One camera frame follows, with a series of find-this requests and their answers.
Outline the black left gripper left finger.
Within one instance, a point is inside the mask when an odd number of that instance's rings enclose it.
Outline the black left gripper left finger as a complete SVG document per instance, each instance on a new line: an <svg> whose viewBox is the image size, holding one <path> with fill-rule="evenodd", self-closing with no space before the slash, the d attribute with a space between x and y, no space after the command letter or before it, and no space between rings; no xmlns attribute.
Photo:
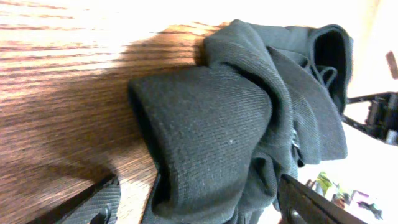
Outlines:
<svg viewBox="0 0 398 224"><path fill-rule="evenodd" d="M115 224L121 201L116 175L109 175L29 224Z"/></svg>

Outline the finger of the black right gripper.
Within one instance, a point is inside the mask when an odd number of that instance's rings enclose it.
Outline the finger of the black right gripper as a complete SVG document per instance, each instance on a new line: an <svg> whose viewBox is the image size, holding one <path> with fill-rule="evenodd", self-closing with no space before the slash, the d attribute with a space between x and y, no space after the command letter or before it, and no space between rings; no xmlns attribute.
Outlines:
<svg viewBox="0 0 398 224"><path fill-rule="evenodd" d="M397 145L397 92L385 92L373 95L348 98L347 104L368 101L368 114L364 124L345 115L342 122L385 144Z"/></svg>

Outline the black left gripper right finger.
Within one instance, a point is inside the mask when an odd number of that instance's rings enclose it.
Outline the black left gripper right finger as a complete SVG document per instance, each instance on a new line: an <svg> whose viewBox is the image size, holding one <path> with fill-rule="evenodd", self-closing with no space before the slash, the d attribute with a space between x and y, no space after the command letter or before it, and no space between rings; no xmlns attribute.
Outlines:
<svg viewBox="0 0 398 224"><path fill-rule="evenodd" d="M284 223L365 224L295 178L280 178L277 199Z"/></svg>

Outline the black t-shirt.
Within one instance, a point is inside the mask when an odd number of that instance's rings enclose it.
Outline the black t-shirt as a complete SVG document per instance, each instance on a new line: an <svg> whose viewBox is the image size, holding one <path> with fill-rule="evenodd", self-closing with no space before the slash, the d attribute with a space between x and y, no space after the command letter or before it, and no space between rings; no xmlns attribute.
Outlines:
<svg viewBox="0 0 398 224"><path fill-rule="evenodd" d="M206 64L129 82L157 177L143 223L256 223L284 174L347 156L347 32L234 20Z"/></svg>

